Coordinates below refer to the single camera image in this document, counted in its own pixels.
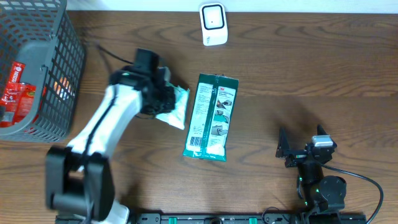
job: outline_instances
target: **brown tabletop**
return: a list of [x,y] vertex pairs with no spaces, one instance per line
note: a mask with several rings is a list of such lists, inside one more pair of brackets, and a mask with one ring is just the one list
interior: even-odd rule
[[[384,204],[375,223],[398,211],[398,16],[229,13],[228,42],[205,47],[197,12],[69,12],[76,31],[134,59],[138,47],[167,62],[175,84],[191,89],[199,73],[239,79],[227,162],[182,156],[187,128],[134,119],[112,160],[117,198],[169,213],[262,212],[304,206],[296,169],[275,158],[279,127],[303,147],[322,124],[338,148],[328,164],[379,182]],[[109,58],[113,69],[124,64]],[[109,74],[89,48],[72,133],[100,104]],[[1,142],[0,223],[53,223],[44,205],[44,158],[51,144]],[[379,200],[369,182],[347,181],[347,212],[370,217]]]

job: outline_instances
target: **white backdrop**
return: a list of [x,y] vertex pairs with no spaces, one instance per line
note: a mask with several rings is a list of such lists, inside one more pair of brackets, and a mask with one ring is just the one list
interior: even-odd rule
[[[198,11],[201,0],[68,0],[69,10]],[[219,0],[229,12],[398,13],[398,0]]]

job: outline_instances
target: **green and white package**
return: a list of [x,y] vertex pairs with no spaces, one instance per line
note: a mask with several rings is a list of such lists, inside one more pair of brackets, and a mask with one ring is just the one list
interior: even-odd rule
[[233,78],[200,74],[184,156],[226,162],[238,84]]

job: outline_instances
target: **basket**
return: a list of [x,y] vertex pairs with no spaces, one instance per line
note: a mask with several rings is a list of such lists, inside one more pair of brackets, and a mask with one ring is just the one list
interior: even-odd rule
[[59,0],[0,0],[0,93],[13,62],[25,64],[21,83],[36,86],[29,114],[0,128],[0,139],[55,142],[70,130],[85,49]]

